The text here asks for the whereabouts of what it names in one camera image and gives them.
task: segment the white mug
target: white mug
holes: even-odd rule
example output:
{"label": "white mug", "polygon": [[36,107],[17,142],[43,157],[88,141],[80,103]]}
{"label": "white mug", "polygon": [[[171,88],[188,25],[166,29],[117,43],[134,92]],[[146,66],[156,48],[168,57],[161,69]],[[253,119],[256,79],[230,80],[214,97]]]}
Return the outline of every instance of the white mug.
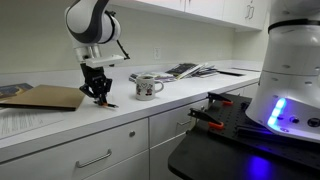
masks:
{"label": "white mug", "polygon": [[[161,88],[156,90],[155,84],[160,83]],[[156,93],[162,91],[164,85],[161,81],[154,80],[152,76],[138,76],[136,79],[136,98],[141,101],[150,101]]]}

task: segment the glowing blue light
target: glowing blue light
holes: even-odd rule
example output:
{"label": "glowing blue light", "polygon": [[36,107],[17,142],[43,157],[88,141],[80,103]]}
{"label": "glowing blue light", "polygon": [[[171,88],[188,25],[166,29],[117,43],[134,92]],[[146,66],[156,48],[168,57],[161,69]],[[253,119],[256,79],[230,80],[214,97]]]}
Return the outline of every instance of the glowing blue light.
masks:
{"label": "glowing blue light", "polygon": [[276,117],[271,116],[271,117],[269,118],[269,120],[268,120],[268,124],[269,124],[269,125],[273,125],[273,124],[276,122],[276,120],[277,120]]}
{"label": "glowing blue light", "polygon": [[274,125],[274,123],[277,121],[278,116],[282,113],[283,109],[285,108],[286,104],[287,101],[285,98],[281,98],[278,100],[268,120],[268,125]]}
{"label": "glowing blue light", "polygon": [[278,109],[278,108],[276,108],[276,109],[274,109],[274,110],[272,111],[272,116],[278,117],[278,116],[280,115],[280,113],[281,113],[281,110]]}
{"label": "glowing blue light", "polygon": [[282,109],[285,105],[286,105],[286,99],[285,98],[281,98],[277,102],[276,108]]}

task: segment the brown cardboard sheet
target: brown cardboard sheet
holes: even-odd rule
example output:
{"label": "brown cardboard sheet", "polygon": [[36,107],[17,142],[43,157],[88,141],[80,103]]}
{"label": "brown cardboard sheet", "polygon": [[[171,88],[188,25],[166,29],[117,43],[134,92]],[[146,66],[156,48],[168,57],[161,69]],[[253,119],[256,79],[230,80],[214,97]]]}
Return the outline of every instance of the brown cardboard sheet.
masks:
{"label": "brown cardboard sheet", "polygon": [[77,88],[39,85],[0,103],[0,107],[75,111],[83,97]]}

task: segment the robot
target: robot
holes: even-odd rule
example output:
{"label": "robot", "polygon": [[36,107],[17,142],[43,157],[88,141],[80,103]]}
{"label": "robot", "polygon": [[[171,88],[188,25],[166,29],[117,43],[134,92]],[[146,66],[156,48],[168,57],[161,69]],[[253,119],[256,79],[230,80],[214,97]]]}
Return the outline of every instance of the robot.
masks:
{"label": "robot", "polygon": [[273,0],[268,30],[246,115],[275,134],[320,143],[320,0]]}
{"label": "robot", "polygon": [[[118,40],[121,33],[119,22],[114,18],[114,13],[106,11],[108,2],[109,0],[76,0],[66,9],[65,20],[85,77],[85,84],[80,90],[94,98],[99,106],[117,107],[107,102],[106,96],[112,79],[106,78],[103,66],[114,66],[130,57]],[[126,57],[102,57],[99,44],[112,41],[117,41]]]}

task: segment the document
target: document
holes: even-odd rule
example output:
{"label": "document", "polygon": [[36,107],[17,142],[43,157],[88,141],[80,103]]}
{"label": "document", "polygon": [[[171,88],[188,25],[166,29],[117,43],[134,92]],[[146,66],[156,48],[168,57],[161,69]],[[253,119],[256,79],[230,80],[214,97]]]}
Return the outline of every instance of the document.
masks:
{"label": "document", "polygon": [[57,111],[31,109],[0,110],[0,139],[62,121]]}

